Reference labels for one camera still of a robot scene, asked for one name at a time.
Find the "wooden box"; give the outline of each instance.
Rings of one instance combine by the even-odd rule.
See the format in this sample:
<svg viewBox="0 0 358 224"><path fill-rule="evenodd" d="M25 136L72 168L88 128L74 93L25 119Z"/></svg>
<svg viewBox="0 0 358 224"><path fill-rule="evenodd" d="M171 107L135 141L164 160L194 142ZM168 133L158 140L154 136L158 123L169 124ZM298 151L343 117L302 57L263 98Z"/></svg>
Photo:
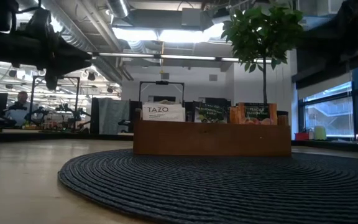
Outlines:
<svg viewBox="0 0 358 224"><path fill-rule="evenodd" d="M291 156L289 126L138 120L134 131L134 154Z"/></svg>

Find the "glass window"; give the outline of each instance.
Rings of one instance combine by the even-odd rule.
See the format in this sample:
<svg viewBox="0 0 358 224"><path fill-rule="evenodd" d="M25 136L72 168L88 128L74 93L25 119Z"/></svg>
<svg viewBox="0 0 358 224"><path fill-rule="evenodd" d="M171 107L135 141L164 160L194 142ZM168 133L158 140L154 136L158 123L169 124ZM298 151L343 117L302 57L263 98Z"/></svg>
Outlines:
<svg viewBox="0 0 358 224"><path fill-rule="evenodd" d="M330 88L320 93L308 96L305 98L305 101L317 100L327 96L333 96L339 93L345 93L347 91L351 91L351 89L352 89L352 82L343 83L342 85L335 86L334 88Z"/></svg>
<svg viewBox="0 0 358 224"><path fill-rule="evenodd" d="M342 98L305 107L306 129L324 126L327 136L353 137L352 98Z"/></svg>

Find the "round woven rug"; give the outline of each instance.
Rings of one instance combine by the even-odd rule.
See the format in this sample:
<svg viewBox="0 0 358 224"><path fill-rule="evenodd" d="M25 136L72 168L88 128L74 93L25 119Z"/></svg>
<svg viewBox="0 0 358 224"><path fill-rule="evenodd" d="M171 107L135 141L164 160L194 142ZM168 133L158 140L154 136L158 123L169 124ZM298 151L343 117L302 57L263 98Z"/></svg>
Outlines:
<svg viewBox="0 0 358 224"><path fill-rule="evenodd" d="M69 189L160 223L358 223L358 159L97 152L58 173Z"/></svg>

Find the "man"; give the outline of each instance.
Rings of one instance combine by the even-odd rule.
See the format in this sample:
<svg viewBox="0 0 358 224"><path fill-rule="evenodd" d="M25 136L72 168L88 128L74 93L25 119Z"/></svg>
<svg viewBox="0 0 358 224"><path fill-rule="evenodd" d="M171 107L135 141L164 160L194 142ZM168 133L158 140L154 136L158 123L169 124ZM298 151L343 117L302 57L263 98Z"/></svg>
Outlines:
<svg viewBox="0 0 358 224"><path fill-rule="evenodd" d="M26 91L21 91L17 94L17 102L23 107L26 107L26 110L10 110L7 112L6 116L10 119L13 119L16 121L16 126L22 126L25 122L25 116L30 111L30 103L27 102L28 94Z"/></svg>

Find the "red container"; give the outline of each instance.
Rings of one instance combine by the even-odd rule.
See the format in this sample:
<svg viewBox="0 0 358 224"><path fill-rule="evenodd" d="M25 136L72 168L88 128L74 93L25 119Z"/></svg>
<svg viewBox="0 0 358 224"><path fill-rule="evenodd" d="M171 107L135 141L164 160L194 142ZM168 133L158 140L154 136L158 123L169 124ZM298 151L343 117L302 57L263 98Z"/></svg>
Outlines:
<svg viewBox="0 0 358 224"><path fill-rule="evenodd" d="M309 133L295 133L295 140L297 141L309 140Z"/></svg>

